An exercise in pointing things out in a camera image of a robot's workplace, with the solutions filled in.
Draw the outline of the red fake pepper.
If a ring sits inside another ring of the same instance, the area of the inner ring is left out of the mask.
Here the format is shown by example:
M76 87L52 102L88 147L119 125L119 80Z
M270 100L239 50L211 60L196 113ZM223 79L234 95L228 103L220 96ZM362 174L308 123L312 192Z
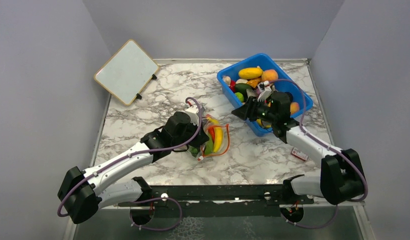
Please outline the red fake pepper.
M212 126L208 128L208 133L211 136L212 142L215 142L215 131Z

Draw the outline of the yellow fake banana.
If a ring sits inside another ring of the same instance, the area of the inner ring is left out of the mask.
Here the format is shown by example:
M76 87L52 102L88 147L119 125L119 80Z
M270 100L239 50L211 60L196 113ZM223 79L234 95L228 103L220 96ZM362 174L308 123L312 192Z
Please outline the yellow fake banana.
M215 142L213 142L214 143L213 153L216 153L220 149L221 144L222 144L223 131L222 131L222 128L220 127L220 123L215 118L208 117L208 120L210 122L210 125L208 126L208 128L213 127L215 131Z

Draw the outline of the beige fake garlic bulb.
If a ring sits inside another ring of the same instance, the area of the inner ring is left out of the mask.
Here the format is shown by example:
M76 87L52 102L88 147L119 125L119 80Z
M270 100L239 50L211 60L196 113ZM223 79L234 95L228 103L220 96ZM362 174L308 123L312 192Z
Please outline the beige fake garlic bulb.
M229 76L223 76L222 80L228 86L231 84L231 78Z

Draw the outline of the yellow fake squash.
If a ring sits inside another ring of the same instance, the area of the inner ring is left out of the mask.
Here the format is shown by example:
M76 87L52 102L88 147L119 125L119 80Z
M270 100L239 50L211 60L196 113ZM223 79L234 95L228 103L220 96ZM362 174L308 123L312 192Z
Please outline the yellow fake squash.
M263 70L259 67L248 67L241 69L238 76L241 79L251 80L259 78L263 74Z

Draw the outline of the clear zip top bag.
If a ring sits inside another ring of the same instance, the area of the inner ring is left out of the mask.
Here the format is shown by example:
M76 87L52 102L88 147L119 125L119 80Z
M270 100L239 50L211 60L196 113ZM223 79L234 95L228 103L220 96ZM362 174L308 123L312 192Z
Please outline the clear zip top bag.
M204 117L204 131L209 140L200 147L189 147L190 154L201 161L209 157L224 155L230 147L229 124L221 125L213 116L207 114Z

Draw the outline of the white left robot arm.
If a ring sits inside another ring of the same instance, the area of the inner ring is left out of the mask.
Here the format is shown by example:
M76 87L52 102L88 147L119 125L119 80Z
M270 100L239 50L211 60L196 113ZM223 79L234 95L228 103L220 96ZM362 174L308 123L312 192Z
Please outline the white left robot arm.
M201 147L209 140L203 129L203 112L190 107L177 111L165 125L147 133L120 155L99 165L80 170L69 169L58 190L59 217L70 217L80 224L111 205L135 202L144 205L152 189L142 177L117 181L136 169L150 165L182 147Z

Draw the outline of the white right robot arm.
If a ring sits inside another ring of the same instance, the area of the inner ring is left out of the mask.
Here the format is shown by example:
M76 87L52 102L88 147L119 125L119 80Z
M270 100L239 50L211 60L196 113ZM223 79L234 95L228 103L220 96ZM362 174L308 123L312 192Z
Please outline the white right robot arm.
M275 92L271 95L270 106L257 97L250 97L232 111L242 120L260 119L270 123L278 139L298 148L320 166L319 175L297 175L284 180L282 199L289 204L304 195L325 198L332 205L363 201L369 189L359 154L351 148L343 150L329 145L309 133L301 122L291 117L292 99L289 92Z

